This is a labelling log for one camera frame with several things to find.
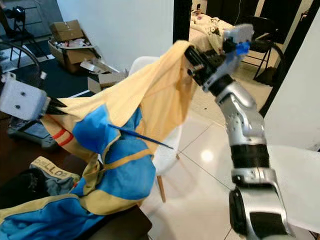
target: silver robotic arm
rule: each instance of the silver robotic arm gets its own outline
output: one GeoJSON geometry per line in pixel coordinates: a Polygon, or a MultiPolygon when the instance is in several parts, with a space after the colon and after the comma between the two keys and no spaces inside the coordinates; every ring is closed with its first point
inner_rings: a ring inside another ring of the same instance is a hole
{"type": "Polygon", "coordinates": [[[215,96],[225,117],[236,185],[229,194],[232,228],[247,239],[287,239],[292,232],[276,172],[270,168],[264,119],[255,100],[229,75],[248,52],[252,35],[250,24],[225,31],[225,60],[218,67],[194,47],[185,56],[194,66],[188,73],[203,91],[215,96]]]}

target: bedsheet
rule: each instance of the bedsheet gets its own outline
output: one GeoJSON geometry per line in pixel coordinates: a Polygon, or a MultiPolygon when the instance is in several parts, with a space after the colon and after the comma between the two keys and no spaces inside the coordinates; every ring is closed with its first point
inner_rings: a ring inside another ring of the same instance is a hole
{"type": "Polygon", "coordinates": [[[209,43],[218,54],[222,50],[225,30],[233,27],[218,17],[206,14],[191,15],[190,28],[206,34],[209,43]]]}
{"type": "Polygon", "coordinates": [[[206,52],[212,49],[212,46],[208,40],[208,36],[198,30],[190,28],[189,42],[196,46],[201,52],[206,52]]]}

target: wooden chair leg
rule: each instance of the wooden chair leg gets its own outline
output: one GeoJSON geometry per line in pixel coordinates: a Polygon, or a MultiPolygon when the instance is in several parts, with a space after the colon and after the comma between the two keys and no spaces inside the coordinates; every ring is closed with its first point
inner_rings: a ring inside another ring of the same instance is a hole
{"type": "Polygon", "coordinates": [[[157,180],[158,185],[159,185],[162,202],[165,203],[166,202],[166,194],[165,194],[164,183],[162,182],[162,176],[156,176],[156,180],[157,180]]]}

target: blue fabric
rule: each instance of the blue fabric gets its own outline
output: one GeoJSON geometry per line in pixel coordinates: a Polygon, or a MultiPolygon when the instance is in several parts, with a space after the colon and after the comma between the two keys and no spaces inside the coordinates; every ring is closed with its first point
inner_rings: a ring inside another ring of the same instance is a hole
{"type": "Polygon", "coordinates": [[[119,198],[139,200],[150,194],[155,175],[151,156],[146,155],[108,170],[97,188],[119,198]]]}
{"type": "Polygon", "coordinates": [[[107,108],[101,105],[77,122],[72,134],[84,148],[102,154],[107,145],[120,134],[117,129],[108,126],[110,123],[107,108]]]}
{"type": "Polygon", "coordinates": [[[75,186],[74,189],[71,190],[71,194],[75,194],[75,195],[78,195],[79,197],[83,197],[85,194],[84,194],[84,187],[86,185],[86,180],[84,177],[82,177],[80,179],[80,181],[78,181],[77,185],[75,186]]]}
{"type": "MultiPolygon", "coordinates": [[[[105,156],[106,163],[113,163],[148,148],[138,138],[132,139],[129,135],[123,135],[121,138],[110,147],[105,156]]],[[[97,188],[119,198],[139,200],[150,194],[155,175],[156,168],[152,163],[152,156],[146,155],[108,170],[97,188]]]]}
{"type": "MultiPolygon", "coordinates": [[[[134,131],[139,125],[142,114],[138,108],[124,125],[134,131]]],[[[108,127],[108,111],[104,105],[89,113],[78,122],[72,133],[77,141],[87,149],[103,153],[106,146],[120,132],[108,127]]],[[[122,134],[110,146],[106,154],[106,163],[113,163],[126,156],[147,149],[147,145],[139,138],[122,134]]],[[[156,169],[151,155],[132,160],[115,169],[107,170],[96,189],[127,200],[140,200],[150,194],[156,169]]],[[[71,193],[82,197],[86,184],[82,177],[71,193]]],[[[0,225],[1,240],[56,240],[74,239],[91,228],[104,216],[88,212],[75,197],[51,202],[32,212],[11,215],[0,225]]]]}
{"type": "Polygon", "coordinates": [[[86,211],[77,198],[64,198],[36,211],[7,217],[0,227],[0,239],[74,239],[103,217],[86,211]]]}

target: black cloth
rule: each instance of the black cloth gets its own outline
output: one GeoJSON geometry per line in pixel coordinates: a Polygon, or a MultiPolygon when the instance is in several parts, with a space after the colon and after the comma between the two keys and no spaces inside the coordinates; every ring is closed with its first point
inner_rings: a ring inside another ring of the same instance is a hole
{"type": "Polygon", "coordinates": [[[37,168],[23,171],[0,188],[0,209],[48,197],[46,177],[37,168]]]}

